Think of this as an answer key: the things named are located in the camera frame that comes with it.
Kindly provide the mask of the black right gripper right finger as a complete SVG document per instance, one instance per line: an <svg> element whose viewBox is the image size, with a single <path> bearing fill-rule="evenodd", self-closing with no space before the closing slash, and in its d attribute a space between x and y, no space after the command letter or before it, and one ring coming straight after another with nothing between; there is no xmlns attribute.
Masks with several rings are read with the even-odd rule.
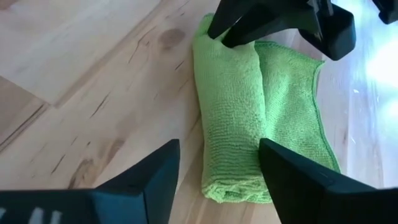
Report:
<svg viewBox="0 0 398 224"><path fill-rule="evenodd" d="M397 224L397 189L376 189L270 139L259 143L261 172L282 223Z"/></svg>

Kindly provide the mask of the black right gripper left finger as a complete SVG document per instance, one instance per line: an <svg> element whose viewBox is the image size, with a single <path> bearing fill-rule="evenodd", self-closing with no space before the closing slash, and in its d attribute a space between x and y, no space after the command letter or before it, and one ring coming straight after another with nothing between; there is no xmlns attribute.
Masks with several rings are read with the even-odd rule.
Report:
<svg viewBox="0 0 398 224"><path fill-rule="evenodd" d="M168 223L179 164L172 139L94 189L3 190L1 223Z"/></svg>

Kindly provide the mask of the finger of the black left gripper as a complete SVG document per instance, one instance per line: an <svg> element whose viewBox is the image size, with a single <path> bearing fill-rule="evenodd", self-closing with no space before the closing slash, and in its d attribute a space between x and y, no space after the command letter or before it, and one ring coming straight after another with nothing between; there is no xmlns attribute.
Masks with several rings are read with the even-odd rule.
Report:
<svg viewBox="0 0 398 224"><path fill-rule="evenodd" d="M315 8L310 1L256 1L238 17L222 43L233 48L286 29L315 32Z"/></svg>
<svg viewBox="0 0 398 224"><path fill-rule="evenodd" d="M258 0L221 0L208 29L212 39L233 26Z"/></svg>

